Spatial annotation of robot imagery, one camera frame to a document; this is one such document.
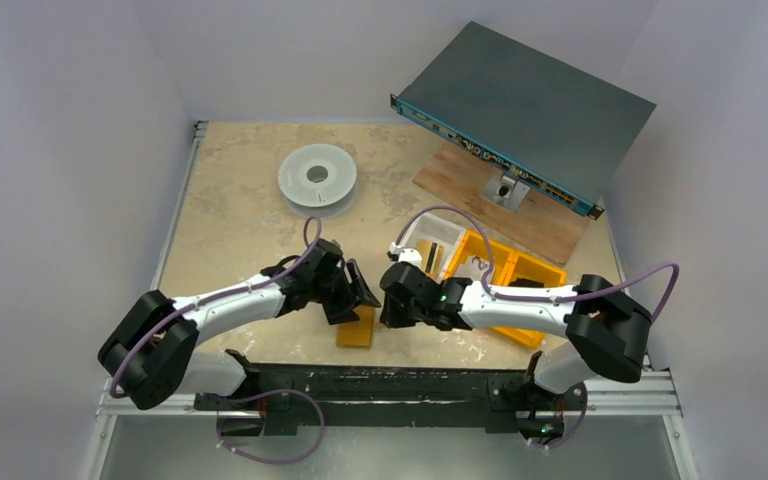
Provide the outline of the yellow leather card holder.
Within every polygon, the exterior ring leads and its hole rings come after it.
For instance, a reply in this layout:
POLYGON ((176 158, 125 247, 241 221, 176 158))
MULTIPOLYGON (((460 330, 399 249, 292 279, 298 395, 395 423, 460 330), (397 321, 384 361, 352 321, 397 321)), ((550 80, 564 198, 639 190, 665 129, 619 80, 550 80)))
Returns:
POLYGON ((338 348, 367 349, 372 345, 376 307, 358 306, 358 320, 337 326, 335 344, 338 348))

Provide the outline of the gold credit cards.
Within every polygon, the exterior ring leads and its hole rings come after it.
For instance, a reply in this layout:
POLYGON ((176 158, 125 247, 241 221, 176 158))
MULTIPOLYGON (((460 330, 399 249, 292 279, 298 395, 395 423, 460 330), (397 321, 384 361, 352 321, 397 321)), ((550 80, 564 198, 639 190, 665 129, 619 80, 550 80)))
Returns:
POLYGON ((437 277, 443 261, 443 245, 435 241, 419 240, 416 249, 422 259, 421 268, 423 271, 429 277, 437 277))

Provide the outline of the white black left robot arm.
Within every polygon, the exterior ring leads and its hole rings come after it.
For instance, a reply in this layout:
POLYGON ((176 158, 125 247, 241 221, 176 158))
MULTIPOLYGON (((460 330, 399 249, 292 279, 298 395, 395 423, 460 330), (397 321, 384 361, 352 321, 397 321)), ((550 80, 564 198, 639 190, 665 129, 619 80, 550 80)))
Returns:
POLYGON ((332 241, 313 241, 300 255, 265 267, 240 283, 206 294, 142 294, 103 343, 97 359, 110 374, 112 397, 152 409, 184 383, 197 347, 238 327, 322 307, 331 325, 359 320, 359 307, 381 303, 357 262, 332 241))

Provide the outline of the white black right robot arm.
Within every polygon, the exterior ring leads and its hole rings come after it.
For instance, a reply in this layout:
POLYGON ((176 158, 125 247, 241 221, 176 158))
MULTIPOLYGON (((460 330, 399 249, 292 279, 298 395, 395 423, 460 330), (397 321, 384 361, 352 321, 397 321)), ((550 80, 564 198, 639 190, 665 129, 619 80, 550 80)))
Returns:
POLYGON ((484 286, 461 277, 437 282, 418 264, 398 260, 379 285, 385 294, 380 321, 389 328, 506 327, 563 338, 533 356, 521 381, 523 397, 533 406, 544 407, 592 377, 620 383, 641 378, 652 315, 598 275, 552 288, 484 286))

